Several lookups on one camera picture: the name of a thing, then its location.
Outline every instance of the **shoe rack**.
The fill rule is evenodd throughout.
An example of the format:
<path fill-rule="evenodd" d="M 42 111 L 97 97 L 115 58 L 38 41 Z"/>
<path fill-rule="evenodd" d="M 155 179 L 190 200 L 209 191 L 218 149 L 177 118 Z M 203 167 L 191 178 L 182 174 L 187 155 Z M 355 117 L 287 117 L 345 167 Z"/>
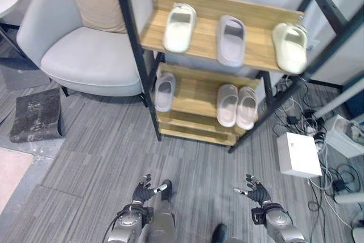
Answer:
<path fill-rule="evenodd" d="M 154 11 L 143 32 L 138 34 L 131 0 L 119 0 L 130 44 L 144 93 L 140 95 L 148 107 L 158 140 L 161 133 L 177 137 L 230 145 L 228 153 L 251 136 L 264 121 L 272 115 L 290 96 L 300 89 L 302 83 L 324 65 L 331 56 L 364 23 L 364 5 L 347 20 L 332 0 L 314 0 L 336 33 L 323 51 L 318 54 L 306 70 L 292 78 L 292 85 L 279 96 L 273 96 L 270 87 L 269 71 L 283 72 L 276 64 L 275 50 L 271 39 L 273 28 L 281 22 L 300 24 L 308 5 L 313 0 L 302 0 L 298 10 L 286 10 L 239 0 L 153 0 Z M 157 113 L 154 108 L 151 90 L 154 85 L 158 65 L 163 61 L 165 49 L 163 35 L 167 16 L 175 2 L 185 2 L 195 8 L 197 22 L 187 56 L 200 57 L 216 62 L 216 28 L 222 15 L 240 19 L 246 26 L 246 51 L 244 65 L 260 70 L 258 75 L 264 80 L 267 109 L 256 121 L 254 127 L 243 132 L 241 129 L 225 128 L 216 119 L 217 87 L 232 83 L 255 87 L 257 81 L 244 77 L 227 76 L 220 73 L 197 71 L 178 66 L 160 64 L 160 70 L 171 71 L 177 77 L 177 91 L 168 113 Z M 151 70 L 145 66 L 143 53 L 147 50 L 158 52 Z"/>
<path fill-rule="evenodd" d="M 197 12 L 191 45 L 185 55 L 217 61 L 216 31 L 222 15 L 231 15 L 246 25 L 244 65 L 265 71 L 281 71 L 276 64 L 271 31 L 279 22 L 300 23 L 303 13 L 238 0 L 154 0 L 154 12 L 139 37 L 146 50 L 166 52 L 163 47 L 168 14 L 175 2 L 187 3 Z M 162 134 L 234 145 L 245 131 L 221 126 L 217 121 L 217 91 L 223 84 L 255 89 L 260 80 L 160 63 L 161 72 L 176 76 L 176 91 L 170 112 L 157 112 Z"/>

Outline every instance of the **white slipper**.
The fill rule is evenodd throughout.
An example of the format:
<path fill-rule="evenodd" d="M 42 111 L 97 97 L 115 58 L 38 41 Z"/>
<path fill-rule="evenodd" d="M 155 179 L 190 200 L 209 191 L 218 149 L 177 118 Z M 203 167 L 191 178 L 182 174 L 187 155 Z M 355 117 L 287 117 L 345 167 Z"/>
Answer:
<path fill-rule="evenodd" d="M 196 11 L 186 3 L 175 3 L 169 13 L 163 45 L 167 51 L 185 52 L 196 23 Z"/>
<path fill-rule="evenodd" d="M 254 126 L 258 104 L 255 91 L 251 87 L 242 87 L 239 90 L 239 104 L 237 107 L 237 125 L 245 130 Z"/>
<path fill-rule="evenodd" d="M 241 67 L 245 54 L 245 25 L 239 19 L 223 15 L 217 27 L 217 60 L 230 67 Z"/>
<path fill-rule="evenodd" d="M 279 23 L 272 32 L 278 67 L 294 74 L 302 73 L 307 66 L 307 36 L 302 28 Z"/>
<path fill-rule="evenodd" d="M 173 95 L 176 89 L 176 78 L 166 72 L 157 78 L 155 83 L 155 109 L 160 112 L 168 112 L 171 110 Z"/>
<path fill-rule="evenodd" d="M 238 89 L 231 84 L 222 85 L 217 92 L 217 120 L 225 127 L 233 127 L 237 117 Z"/>

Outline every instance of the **table leg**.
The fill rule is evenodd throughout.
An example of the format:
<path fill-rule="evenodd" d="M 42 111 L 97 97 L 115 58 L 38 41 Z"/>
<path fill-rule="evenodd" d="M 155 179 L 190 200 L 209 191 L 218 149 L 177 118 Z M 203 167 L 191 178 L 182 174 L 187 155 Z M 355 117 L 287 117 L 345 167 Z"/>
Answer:
<path fill-rule="evenodd" d="M 28 58 L 27 55 L 22 51 L 21 48 L 19 48 L 19 46 L 17 44 L 15 44 L 10 37 L 8 36 L 8 34 L 6 33 L 6 31 L 0 27 L 0 35 L 2 37 L 4 37 L 4 39 L 17 51 L 18 54 L 20 54 L 20 56 L 22 58 Z"/>

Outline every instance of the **white box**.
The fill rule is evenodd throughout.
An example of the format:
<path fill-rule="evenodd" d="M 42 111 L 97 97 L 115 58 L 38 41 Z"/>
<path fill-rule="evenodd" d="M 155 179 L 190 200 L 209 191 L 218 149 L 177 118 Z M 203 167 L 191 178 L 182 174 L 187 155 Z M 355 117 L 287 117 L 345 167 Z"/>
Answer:
<path fill-rule="evenodd" d="M 312 178 L 322 176 L 315 140 L 285 133 L 277 138 L 279 167 L 282 174 Z"/>
<path fill-rule="evenodd" d="M 344 119 L 340 115 L 336 115 L 325 122 L 325 127 L 328 130 L 326 133 L 326 143 L 334 147 L 342 155 L 347 158 L 364 154 L 364 146 L 354 142 L 344 132 L 344 127 L 350 121 Z"/>

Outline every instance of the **carpet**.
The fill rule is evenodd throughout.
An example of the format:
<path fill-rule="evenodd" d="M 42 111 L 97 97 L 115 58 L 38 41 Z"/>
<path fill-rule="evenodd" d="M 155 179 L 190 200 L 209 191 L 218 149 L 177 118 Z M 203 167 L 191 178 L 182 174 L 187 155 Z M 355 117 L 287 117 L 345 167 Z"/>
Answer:
<path fill-rule="evenodd" d="M 0 58 L 0 69 L 9 91 L 50 83 L 49 77 L 29 59 Z"/>

